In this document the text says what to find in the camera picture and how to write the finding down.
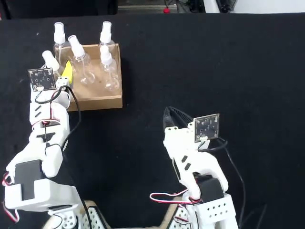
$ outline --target black table surface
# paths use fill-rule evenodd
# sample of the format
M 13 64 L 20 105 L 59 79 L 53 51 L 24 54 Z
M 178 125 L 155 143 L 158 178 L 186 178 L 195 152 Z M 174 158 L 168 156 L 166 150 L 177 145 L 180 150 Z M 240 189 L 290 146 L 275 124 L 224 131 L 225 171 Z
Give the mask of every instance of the black table surface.
M 193 117 L 221 114 L 220 135 L 245 180 L 246 215 L 267 204 L 261 228 L 303 223 L 305 14 L 122 15 L 0 22 L 0 167 L 28 142 L 27 69 L 43 64 L 53 23 L 82 44 L 99 40 L 104 20 L 120 44 L 123 109 L 82 112 L 66 151 L 80 196 L 94 200 L 113 228 L 161 223 L 166 205 L 151 192 L 176 192 L 163 146 L 162 117 L 171 105 Z M 75 125 L 77 113 L 70 113 Z M 216 155 L 237 214 L 242 189 L 225 152 Z M 59 180 L 69 182 L 62 167 Z M 46 213 L 20 212 L 13 225 L 40 228 Z M 244 228 L 255 228 L 256 211 Z

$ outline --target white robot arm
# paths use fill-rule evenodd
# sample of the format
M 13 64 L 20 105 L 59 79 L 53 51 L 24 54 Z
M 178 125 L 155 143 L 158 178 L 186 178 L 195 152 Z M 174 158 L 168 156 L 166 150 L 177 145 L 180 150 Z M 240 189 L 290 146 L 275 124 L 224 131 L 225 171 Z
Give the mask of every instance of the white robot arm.
M 31 88 L 29 143 L 7 165 L 5 178 L 11 181 L 2 184 L 6 186 L 6 208 L 47 211 L 62 218 L 63 228 L 78 225 L 81 229 L 82 201 L 76 188 L 49 179 L 58 174 L 70 132 L 67 112 L 70 93 L 66 86 L 69 86 L 68 79 L 59 78 L 54 90 Z
M 207 135 L 218 137 L 218 123 L 212 122 L 219 122 L 218 114 L 196 118 L 185 128 L 167 127 L 164 146 L 179 182 L 187 188 L 183 201 L 194 201 L 183 206 L 185 220 L 195 229 L 238 229 L 232 198 L 226 193 L 228 181 L 217 159 L 203 150 L 210 143 Z M 173 220 L 169 228 L 176 228 L 176 223 Z

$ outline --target cardboard box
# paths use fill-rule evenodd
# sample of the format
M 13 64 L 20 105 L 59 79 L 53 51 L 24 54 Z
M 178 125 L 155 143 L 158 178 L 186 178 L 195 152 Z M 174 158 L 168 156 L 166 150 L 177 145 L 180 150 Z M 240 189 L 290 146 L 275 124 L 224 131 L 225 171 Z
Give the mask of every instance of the cardboard box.
M 73 72 L 73 92 L 79 102 L 80 109 L 101 110 L 109 108 L 122 108 L 122 74 L 120 48 L 115 44 L 112 51 L 112 57 L 118 64 L 118 76 L 121 88 L 116 92 L 109 92 L 105 89 L 105 72 L 101 68 L 100 49 L 98 45 L 84 45 L 84 50 L 91 57 L 93 70 L 95 73 L 95 82 L 93 84 L 83 85 L 80 76 Z M 71 103 L 68 111 L 77 111 L 76 103 L 71 96 Z

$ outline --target white spray nozzle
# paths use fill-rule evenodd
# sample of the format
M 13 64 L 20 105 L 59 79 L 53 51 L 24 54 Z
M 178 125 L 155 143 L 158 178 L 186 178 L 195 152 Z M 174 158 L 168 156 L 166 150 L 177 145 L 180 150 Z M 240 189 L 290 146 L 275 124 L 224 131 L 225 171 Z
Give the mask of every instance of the white spray nozzle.
M 110 65 L 112 63 L 112 56 L 111 53 L 109 52 L 109 48 L 107 45 L 102 45 L 100 47 L 101 51 L 101 62 L 104 65 Z
M 109 43 L 111 41 L 111 22 L 104 21 L 101 31 L 100 41 L 103 43 Z
M 75 57 L 82 57 L 85 55 L 85 50 L 81 44 L 74 44 L 73 46 L 71 45 L 71 49 Z
M 75 57 L 82 57 L 85 54 L 84 48 L 75 35 L 70 36 L 68 41 L 71 45 L 71 49 Z
M 70 43 L 71 46 L 73 46 L 75 44 L 80 44 L 80 42 L 78 41 L 78 39 L 75 35 L 68 37 L 68 42 Z
M 61 22 L 56 22 L 54 24 L 54 42 L 57 44 L 63 44 L 66 42 L 66 35 L 63 29 L 63 24 Z
M 48 68 L 52 68 L 53 71 L 57 71 L 59 69 L 59 67 L 60 67 L 59 63 L 57 62 L 57 60 L 55 59 L 55 57 L 49 50 L 44 51 L 42 53 L 42 57 L 43 57 L 44 61 L 46 62 L 46 66 Z

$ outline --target clear plastic bottle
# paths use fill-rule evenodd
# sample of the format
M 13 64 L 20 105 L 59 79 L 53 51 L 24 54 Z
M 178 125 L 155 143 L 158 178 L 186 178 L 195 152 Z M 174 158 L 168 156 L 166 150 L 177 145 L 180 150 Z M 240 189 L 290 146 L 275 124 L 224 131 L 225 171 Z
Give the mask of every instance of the clear plastic bottle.
M 74 54 L 72 67 L 73 71 L 76 72 L 83 84 L 92 84 L 95 81 L 94 70 L 91 64 L 90 56 L 85 53 L 84 48 L 79 43 L 77 37 L 72 35 L 68 38 L 71 45 L 72 52 Z
M 105 88 L 111 92 L 116 91 L 120 88 L 118 65 L 112 58 L 107 45 L 101 46 L 100 51 L 102 69 L 106 72 Z
M 115 43 L 111 40 L 111 22 L 104 21 L 100 36 L 100 44 L 99 46 L 107 45 L 109 47 L 109 51 L 112 52 L 115 47 Z
M 51 53 L 51 51 L 46 50 L 42 53 L 42 57 L 45 61 L 45 64 L 48 68 L 52 68 L 53 69 L 53 74 L 55 76 L 55 80 L 57 80 L 62 72 L 63 72 L 63 68 L 59 65 L 59 63 L 57 62 L 57 60 L 55 59 L 55 57 L 53 56 L 53 54 Z
M 66 41 L 66 35 L 63 29 L 63 23 L 56 22 L 54 24 L 55 32 L 54 32 L 54 53 L 55 58 L 62 66 L 65 68 L 67 61 L 72 60 L 72 56 L 70 56 L 70 44 Z

